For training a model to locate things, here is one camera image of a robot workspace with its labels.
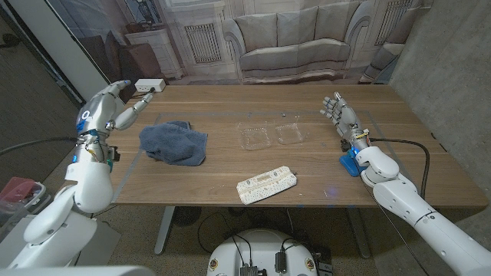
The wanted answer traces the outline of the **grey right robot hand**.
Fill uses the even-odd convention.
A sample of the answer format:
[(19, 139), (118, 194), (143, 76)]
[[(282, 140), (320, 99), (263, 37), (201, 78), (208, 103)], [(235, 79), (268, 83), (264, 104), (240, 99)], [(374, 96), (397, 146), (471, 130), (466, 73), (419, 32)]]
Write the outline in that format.
[(369, 134), (369, 131), (362, 127), (354, 110), (338, 92), (334, 92), (333, 97), (325, 97), (322, 103), (324, 108), (320, 113), (334, 124), (343, 139), (353, 142)]

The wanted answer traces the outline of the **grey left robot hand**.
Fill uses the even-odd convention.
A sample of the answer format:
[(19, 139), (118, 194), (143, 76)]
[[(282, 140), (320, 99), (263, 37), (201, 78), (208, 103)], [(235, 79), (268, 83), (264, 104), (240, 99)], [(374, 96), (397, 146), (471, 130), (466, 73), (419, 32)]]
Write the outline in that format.
[(79, 111), (76, 121), (77, 134), (83, 135), (89, 130), (108, 134), (114, 129), (129, 128), (153, 99), (152, 93), (145, 94), (132, 107), (116, 115), (119, 93), (130, 84), (129, 80), (119, 80), (96, 93)]

